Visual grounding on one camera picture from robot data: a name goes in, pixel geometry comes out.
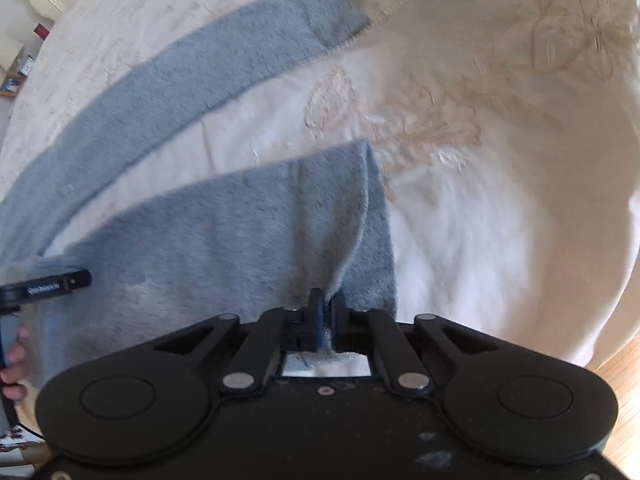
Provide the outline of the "person's left hand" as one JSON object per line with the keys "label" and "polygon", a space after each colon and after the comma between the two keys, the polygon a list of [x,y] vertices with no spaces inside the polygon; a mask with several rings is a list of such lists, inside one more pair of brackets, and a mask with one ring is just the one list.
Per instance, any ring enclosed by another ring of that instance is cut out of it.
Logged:
{"label": "person's left hand", "polygon": [[27,388],[22,381],[27,376],[25,341],[29,337],[26,327],[17,329],[17,338],[9,350],[9,364],[1,370],[1,391],[14,402],[21,402],[27,396]]}

